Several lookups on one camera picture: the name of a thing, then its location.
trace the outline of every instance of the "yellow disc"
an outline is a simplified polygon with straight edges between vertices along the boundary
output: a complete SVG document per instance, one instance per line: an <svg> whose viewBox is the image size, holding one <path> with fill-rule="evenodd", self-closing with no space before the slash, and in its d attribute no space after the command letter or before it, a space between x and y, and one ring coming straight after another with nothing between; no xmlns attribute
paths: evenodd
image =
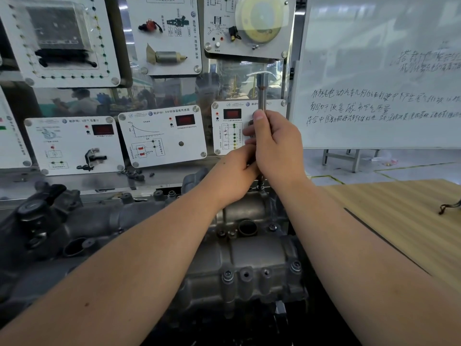
<svg viewBox="0 0 461 346"><path fill-rule="evenodd" d="M236 13L237 24L253 41L266 43L279 33L284 20L283 0L240 0L241 12Z"/></svg>

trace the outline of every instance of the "person's left hand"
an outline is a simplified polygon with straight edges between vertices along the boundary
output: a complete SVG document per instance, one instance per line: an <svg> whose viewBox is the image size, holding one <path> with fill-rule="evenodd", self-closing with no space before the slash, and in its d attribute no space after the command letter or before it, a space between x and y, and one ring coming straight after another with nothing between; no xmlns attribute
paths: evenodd
<svg viewBox="0 0 461 346"><path fill-rule="evenodd" d="M215 198L219 210L241 199L260 174L256 161L247 166L254 160L255 152L256 146L252 144L229 152L199 183Z"/></svg>

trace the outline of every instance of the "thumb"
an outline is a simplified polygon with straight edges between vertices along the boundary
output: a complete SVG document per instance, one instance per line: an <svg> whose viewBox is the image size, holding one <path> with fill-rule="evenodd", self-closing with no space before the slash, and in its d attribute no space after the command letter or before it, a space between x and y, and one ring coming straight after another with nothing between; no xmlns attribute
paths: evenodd
<svg viewBox="0 0 461 346"><path fill-rule="evenodd" d="M262 110L253 113L253 125L255 126L256 143L259 145L273 142L269 120Z"/></svg>

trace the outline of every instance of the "hand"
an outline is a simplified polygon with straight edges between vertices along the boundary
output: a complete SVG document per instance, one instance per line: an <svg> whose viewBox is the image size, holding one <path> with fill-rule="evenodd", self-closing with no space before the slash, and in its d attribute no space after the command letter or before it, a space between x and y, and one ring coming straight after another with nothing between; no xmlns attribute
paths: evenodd
<svg viewBox="0 0 461 346"><path fill-rule="evenodd" d="M256 135L245 144L256 144L258 168L276 191L306 178L301 133L279 113L255 111L253 125L243 129L243 134Z"/></svg>
<svg viewBox="0 0 461 346"><path fill-rule="evenodd" d="M256 161L247 166L249 160L254 160L255 151L254 145L245 145L229 152L199 183L198 187L216 197L219 210L241 199L259 175Z"/></svg>

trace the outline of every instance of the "person's left arm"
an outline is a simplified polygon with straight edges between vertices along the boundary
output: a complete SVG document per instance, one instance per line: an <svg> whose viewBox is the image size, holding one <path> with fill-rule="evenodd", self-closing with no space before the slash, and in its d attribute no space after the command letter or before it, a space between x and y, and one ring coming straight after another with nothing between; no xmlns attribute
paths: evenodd
<svg viewBox="0 0 461 346"><path fill-rule="evenodd" d="M0 345L139 345L181 284L216 213L259 171L230 152L190 192L112 240L0 330Z"/></svg>

